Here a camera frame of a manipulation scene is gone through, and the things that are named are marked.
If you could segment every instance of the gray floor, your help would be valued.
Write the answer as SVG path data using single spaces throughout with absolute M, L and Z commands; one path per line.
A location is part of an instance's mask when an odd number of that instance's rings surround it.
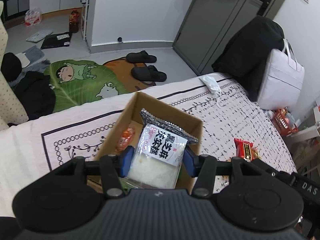
M 63 33 L 68 31 L 68 15 L 44 19 L 40 24 L 30 27 L 18 25 L 8 29 L 7 32 L 9 38 L 6 52 L 17 54 L 34 45 L 40 48 L 43 41 L 32 43 L 25 41 L 25 39 L 39 30 L 44 29 L 51 29 L 53 30 L 53 33 Z M 173 51 L 172 48 L 127 49 L 90 54 L 86 42 L 82 40 L 80 32 L 72 35 L 69 47 L 44 49 L 44 57 L 41 60 L 48 59 L 50 62 L 55 62 L 64 59 L 82 59 L 92 60 L 98 64 L 103 64 L 109 60 L 124 57 L 130 52 L 139 52 L 141 50 L 146 50 L 149 54 L 155 55 L 157 57 L 157 62 L 152 65 L 155 65 L 159 71 L 167 74 L 167 80 L 165 82 L 157 83 L 157 85 L 183 81 L 196 77 L 196 74 Z

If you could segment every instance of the dark liquid bottle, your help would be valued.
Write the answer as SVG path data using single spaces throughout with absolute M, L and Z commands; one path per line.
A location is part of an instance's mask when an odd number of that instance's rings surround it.
M 72 33 L 77 33 L 79 31 L 79 12 L 73 10 L 69 18 L 69 31 Z

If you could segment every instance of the floor mat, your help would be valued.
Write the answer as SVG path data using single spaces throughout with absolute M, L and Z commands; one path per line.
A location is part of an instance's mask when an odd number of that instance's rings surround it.
M 154 82 L 134 79 L 131 69 L 135 66 L 146 65 L 128 63 L 125 57 L 103 65 L 89 60 L 71 59 L 50 64 L 44 74 L 50 75 L 50 83 L 56 95 L 53 112 L 156 85 Z

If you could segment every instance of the slipper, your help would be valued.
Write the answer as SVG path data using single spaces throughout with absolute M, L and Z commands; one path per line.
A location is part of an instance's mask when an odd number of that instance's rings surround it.
M 164 82 L 167 79 L 167 75 L 164 72 L 158 71 L 153 65 L 147 67 L 134 67 L 131 70 L 131 75 L 140 81 Z
M 126 56 L 126 60 L 129 63 L 155 63 L 157 61 L 156 56 L 149 55 L 145 50 L 137 53 L 129 53 Z

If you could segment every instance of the white rack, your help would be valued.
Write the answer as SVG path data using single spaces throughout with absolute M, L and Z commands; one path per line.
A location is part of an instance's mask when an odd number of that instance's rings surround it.
M 86 32 L 87 32 L 87 17 L 88 17 L 88 8 L 89 8 L 89 0 L 86 0 L 84 4 L 82 4 L 81 10 L 81 21 L 80 21 L 80 30 L 82 33 L 83 40 L 86 40 Z

